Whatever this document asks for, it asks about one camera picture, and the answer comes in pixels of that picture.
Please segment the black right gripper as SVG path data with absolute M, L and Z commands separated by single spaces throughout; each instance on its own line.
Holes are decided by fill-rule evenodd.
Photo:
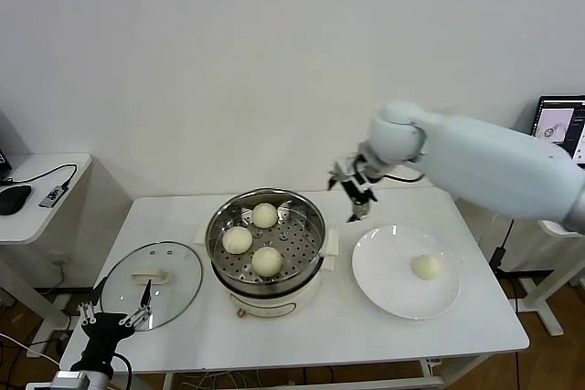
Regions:
M 351 186 L 351 189 L 347 188 L 346 193 L 352 202 L 352 214 L 347 219 L 348 223 L 366 218 L 369 215 L 371 203 L 378 201 L 371 189 L 370 180 L 365 174 L 365 164 L 365 158 L 357 156 L 350 166 L 351 174 L 347 186 Z M 331 176 L 327 183 L 327 190 L 330 191 L 338 182 L 339 178 L 336 175 Z

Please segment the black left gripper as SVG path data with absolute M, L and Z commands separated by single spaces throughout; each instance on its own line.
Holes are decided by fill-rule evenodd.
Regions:
M 118 343 L 129 338 L 133 329 L 139 329 L 152 315 L 150 279 L 134 312 L 128 315 L 117 312 L 96 313 L 107 279 L 102 278 L 91 290 L 88 299 L 78 304 L 82 329 L 89 338 L 81 356 L 81 368 L 111 368 Z

